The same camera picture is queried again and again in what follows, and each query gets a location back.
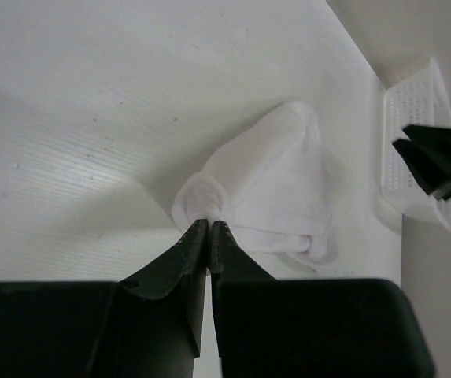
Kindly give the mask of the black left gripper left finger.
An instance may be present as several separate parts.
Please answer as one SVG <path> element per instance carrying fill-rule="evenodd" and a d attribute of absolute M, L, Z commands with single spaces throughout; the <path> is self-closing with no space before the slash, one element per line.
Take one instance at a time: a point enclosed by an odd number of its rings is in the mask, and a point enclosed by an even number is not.
<path fill-rule="evenodd" d="M 0 377 L 190 377 L 208 224 L 118 281 L 0 282 Z"/>

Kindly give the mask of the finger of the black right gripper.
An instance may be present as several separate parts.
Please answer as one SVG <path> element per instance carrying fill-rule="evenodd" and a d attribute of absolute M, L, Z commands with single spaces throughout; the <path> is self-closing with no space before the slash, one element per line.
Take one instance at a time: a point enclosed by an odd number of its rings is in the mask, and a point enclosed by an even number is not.
<path fill-rule="evenodd" d="M 418 146 L 451 180 L 451 128 L 409 124 L 402 128 L 406 140 Z"/>
<path fill-rule="evenodd" d="M 418 146 L 406 139 L 392 142 L 414 180 L 427 195 L 435 192 L 445 179 L 445 173 Z"/>

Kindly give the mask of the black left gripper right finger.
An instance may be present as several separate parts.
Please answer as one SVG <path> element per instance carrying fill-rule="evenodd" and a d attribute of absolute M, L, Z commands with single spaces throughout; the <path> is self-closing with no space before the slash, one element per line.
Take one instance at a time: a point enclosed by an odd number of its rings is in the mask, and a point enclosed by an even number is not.
<path fill-rule="evenodd" d="M 432 377 L 413 308 L 383 279 L 277 280 L 217 221 L 213 316 L 225 377 Z"/>

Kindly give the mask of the white tank top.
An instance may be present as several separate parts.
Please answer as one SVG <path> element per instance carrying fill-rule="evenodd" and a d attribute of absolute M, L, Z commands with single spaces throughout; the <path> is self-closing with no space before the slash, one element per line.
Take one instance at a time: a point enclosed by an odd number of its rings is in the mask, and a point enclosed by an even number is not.
<path fill-rule="evenodd" d="M 288 254 L 319 269 L 333 263 L 329 181 L 315 111 L 284 102 L 219 147 L 181 187 L 172 219 L 224 221 L 253 254 Z"/>

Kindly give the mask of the white plastic basket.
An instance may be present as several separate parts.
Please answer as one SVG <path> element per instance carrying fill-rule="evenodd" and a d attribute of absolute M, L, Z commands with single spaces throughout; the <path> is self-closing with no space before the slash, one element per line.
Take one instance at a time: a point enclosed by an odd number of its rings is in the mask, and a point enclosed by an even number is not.
<path fill-rule="evenodd" d="M 381 195 L 406 217 L 439 224 L 451 232 L 451 199 L 437 200 L 417 183 L 404 161 L 434 165 L 403 132 L 410 124 L 451 127 L 451 105 L 435 58 L 409 69 L 383 99 Z"/>

